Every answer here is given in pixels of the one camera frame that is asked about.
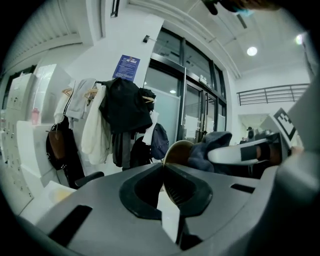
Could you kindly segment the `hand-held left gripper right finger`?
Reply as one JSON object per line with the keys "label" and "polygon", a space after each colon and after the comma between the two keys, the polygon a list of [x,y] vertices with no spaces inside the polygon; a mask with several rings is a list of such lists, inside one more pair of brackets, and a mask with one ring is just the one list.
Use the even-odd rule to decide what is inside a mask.
{"label": "hand-held left gripper right finger", "polygon": [[259,215],[250,201],[260,180],[203,172],[178,164],[163,167],[166,192],[179,209],[178,252],[249,252]]}

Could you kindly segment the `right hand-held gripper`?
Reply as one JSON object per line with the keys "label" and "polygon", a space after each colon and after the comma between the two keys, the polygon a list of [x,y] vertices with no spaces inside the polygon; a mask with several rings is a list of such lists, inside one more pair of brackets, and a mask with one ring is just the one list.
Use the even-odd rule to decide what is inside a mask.
{"label": "right hand-held gripper", "polygon": [[[262,130],[279,133],[287,148],[292,147],[296,128],[283,108],[269,114],[261,123]],[[220,147],[210,150],[207,158],[213,164],[251,166],[270,159],[270,146],[268,139],[260,139],[243,144]]]}

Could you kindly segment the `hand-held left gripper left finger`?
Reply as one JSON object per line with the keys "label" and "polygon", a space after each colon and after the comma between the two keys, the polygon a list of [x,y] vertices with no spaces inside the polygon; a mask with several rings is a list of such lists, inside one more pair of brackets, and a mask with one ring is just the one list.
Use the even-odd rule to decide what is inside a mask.
{"label": "hand-held left gripper left finger", "polygon": [[80,255],[173,255],[156,200],[160,163],[88,182],[50,209],[37,227]]}

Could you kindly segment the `dark grey cloth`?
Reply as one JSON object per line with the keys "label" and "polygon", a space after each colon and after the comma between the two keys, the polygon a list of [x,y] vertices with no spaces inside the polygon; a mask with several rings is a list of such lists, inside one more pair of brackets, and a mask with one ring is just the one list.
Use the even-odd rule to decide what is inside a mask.
{"label": "dark grey cloth", "polygon": [[187,166],[204,172],[231,175],[231,168],[224,164],[212,163],[208,159],[208,152],[228,147],[232,134],[228,131],[214,131],[205,135],[201,142],[195,143],[189,153]]}

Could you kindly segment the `brown wooden bowl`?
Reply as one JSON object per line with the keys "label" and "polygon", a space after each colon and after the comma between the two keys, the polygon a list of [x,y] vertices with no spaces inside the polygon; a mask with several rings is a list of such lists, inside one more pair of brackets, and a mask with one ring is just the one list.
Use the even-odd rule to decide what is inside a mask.
{"label": "brown wooden bowl", "polygon": [[186,172],[193,143],[180,140],[168,149],[163,162],[163,184],[171,201],[183,210],[197,190],[198,178]]}

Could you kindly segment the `white paper notice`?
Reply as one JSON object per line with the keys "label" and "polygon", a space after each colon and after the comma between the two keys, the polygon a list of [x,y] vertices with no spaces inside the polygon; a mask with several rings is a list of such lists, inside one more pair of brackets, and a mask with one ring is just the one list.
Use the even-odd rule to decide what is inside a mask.
{"label": "white paper notice", "polygon": [[195,139],[196,133],[198,130],[198,124],[199,119],[197,117],[185,116],[185,123],[184,123],[184,129],[185,129],[185,138],[186,139]]}
{"label": "white paper notice", "polygon": [[218,132],[224,132],[226,130],[226,117],[218,114],[217,116],[217,129]]}

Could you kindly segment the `yellow soap bar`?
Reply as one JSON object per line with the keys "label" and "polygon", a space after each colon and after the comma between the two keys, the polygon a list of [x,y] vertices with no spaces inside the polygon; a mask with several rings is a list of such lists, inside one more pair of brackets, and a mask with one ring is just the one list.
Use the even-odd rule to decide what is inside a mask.
{"label": "yellow soap bar", "polygon": [[73,191],[65,190],[62,188],[59,188],[54,191],[53,198],[56,202],[60,202],[70,196],[73,193]]}

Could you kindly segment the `clear soap dish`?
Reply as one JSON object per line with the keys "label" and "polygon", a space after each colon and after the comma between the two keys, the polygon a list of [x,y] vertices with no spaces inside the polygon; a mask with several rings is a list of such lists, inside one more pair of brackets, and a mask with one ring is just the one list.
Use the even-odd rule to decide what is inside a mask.
{"label": "clear soap dish", "polygon": [[54,200],[54,191],[57,190],[57,189],[65,189],[65,190],[68,190],[68,191],[73,191],[73,192],[75,192],[74,189],[70,189],[70,188],[68,188],[68,187],[56,187],[56,188],[54,188],[54,189],[49,193],[49,198],[50,198],[50,200],[52,201],[53,204],[57,204],[57,203],[61,202],[61,201],[57,202],[57,201]]}

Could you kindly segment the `dark grey hanging garment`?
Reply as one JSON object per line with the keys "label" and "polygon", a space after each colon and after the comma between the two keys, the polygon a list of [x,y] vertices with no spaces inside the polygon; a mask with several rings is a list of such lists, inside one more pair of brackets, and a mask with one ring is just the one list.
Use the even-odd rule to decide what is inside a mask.
{"label": "dark grey hanging garment", "polygon": [[114,134],[112,137],[113,163],[123,171],[130,169],[131,160],[131,133]]}

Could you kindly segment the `navy backpack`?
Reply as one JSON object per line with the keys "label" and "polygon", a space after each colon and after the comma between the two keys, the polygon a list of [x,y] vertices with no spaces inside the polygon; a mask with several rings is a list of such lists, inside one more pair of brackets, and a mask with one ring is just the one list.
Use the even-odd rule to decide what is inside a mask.
{"label": "navy backpack", "polygon": [[162,160],[165,158],[169,149],[169,139],[167,132],[160,123],[156,123],[150,145],[150,155],[156,160]]}

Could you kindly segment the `white coat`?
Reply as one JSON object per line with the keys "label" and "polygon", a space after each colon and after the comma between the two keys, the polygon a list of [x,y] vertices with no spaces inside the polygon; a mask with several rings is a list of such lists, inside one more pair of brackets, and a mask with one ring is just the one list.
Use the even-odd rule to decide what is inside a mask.
{"label": "white coat", "polygon": [[112,134],[109,123],[100,112],[106,95],[106,86],[97,85],[97,93],[90,107],[81,138],[81,151],[88,156],[91,165],[104,164],[112,153]]}

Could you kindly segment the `black balcony railing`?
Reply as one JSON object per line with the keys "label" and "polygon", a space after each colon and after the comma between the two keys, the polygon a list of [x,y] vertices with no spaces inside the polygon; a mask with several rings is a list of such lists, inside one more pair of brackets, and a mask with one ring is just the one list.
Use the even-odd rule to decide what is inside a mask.
{"label": "black balcony railing", "polygon": [[251,89],[238,92],[237,98],[240,106],[296,102],[308,87],[308,83],[300,83]]}
{"label": "black balcony railing", "polygon": [[111,5],[111,17],[117,17],[118,12],[119,12],[119,6],[120,6],[120,0],[112,0],[112,5]]}

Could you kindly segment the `brown black handbag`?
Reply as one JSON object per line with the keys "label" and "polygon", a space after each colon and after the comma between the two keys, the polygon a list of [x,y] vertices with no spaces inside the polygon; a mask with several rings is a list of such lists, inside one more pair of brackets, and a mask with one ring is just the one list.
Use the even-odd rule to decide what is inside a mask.
{"label": "brown black handbag", "polygon": [[58,124],[54,124],[50,131],[47,131],[46,153],[50,160],[61,161],[66,157],[65,141]]}

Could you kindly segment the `black framed glass door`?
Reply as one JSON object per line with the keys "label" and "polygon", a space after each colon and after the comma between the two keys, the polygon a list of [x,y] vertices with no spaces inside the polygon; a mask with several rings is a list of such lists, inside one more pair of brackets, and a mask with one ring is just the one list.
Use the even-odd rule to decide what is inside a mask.
{"label": "black framed glass door", "polygon": [[[199,82],[203,77],[207,85]],[[157,121],[170,144],[198,143],[217,131],[218,114],[227,124],[227,97],[222,70],[212,59],[181,37],[161,28],[152,50],[144,87],[156,95]],[[186,138],[185,116],[198,118],[196,137]]]}

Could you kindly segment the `white cabinet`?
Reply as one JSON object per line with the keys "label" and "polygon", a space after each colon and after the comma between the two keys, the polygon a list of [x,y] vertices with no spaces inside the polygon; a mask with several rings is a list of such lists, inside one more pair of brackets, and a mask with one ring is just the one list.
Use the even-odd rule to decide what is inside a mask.
{"label": "white cabinet", "polygon": [[20,167],[30,190],[42,190],[49,181],[67,185],[62,170],[56,170],[47,156],[47,135],[53,124],[33,125],[30,121],[17,122],[17,145]]}

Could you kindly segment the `black coat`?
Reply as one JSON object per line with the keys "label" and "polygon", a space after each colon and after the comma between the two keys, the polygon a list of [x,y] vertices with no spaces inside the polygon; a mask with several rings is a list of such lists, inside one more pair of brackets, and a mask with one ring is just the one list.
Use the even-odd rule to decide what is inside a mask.
{"label": "black coat", "polygon": [[150,110],[135,83],[118,77],[104,85],[106,90],[99,110],[110,125],[113,135],[145,130],[152,126]]}

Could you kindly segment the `white striped garment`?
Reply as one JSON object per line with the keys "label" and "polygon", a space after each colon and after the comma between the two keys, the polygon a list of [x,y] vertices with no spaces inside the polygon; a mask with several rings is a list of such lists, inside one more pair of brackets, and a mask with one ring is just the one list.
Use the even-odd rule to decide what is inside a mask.
{"label": "white striped garment", "polygon": [[70,117],[67,115],[67,108],[68,108],[68,104],[71,99],[71,96],[68,97],[64,93],[61,93],[61,97],[57,103],[57,107],[56,107],[54,115],[53,115],[55,124],[61,123],[65,117],[70,119]]}

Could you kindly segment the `grey hooded sweater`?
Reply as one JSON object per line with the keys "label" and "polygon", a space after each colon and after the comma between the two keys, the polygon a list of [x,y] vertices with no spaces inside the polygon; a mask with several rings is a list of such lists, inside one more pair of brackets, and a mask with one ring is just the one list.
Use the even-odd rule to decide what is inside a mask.
{"label": "grey hooded sweater", "polygon": [[95,83],[95,78],[85,78],[74,85],[72,94],[65,107],[64,115],[66,117],[70,120],[83,118],[87,101],[85,94],[94,87]]}

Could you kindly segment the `translucent white panel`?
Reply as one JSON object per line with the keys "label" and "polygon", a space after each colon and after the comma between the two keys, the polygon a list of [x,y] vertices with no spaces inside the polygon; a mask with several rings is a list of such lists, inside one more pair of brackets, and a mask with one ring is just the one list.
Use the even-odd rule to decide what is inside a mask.
{"label": "translucent white panel", "polygon": [[62,90],[68,87],[71,77],[57,64],[39,67],[35,76],[32,108],[39,111],[39,123],[52,124]]}

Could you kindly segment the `grey locker cabinet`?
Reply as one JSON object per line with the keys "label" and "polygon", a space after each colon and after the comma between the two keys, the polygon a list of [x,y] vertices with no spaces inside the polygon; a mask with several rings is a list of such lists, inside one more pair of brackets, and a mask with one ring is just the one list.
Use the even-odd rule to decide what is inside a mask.
{"label": "grey locker cabinet", "polygon": [[21,169],[17,123],[26,120],[28,100],[35,79],[33,73],[13,79],[5,109],[5,126],[2,133],[2,155],[5,164],[4,194],[15,215],[19,215],[33,199]]}

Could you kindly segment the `blue wall poster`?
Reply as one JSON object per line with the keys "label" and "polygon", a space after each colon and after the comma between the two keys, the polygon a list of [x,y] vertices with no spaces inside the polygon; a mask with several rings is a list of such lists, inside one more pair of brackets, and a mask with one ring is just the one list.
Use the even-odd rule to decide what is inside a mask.
{"label": "blue wall poster", "polygon": [[139,58],[128,55],[122,55],[115,68],[112,78],[121,78],[133,82],[136,76],[139,63]]}

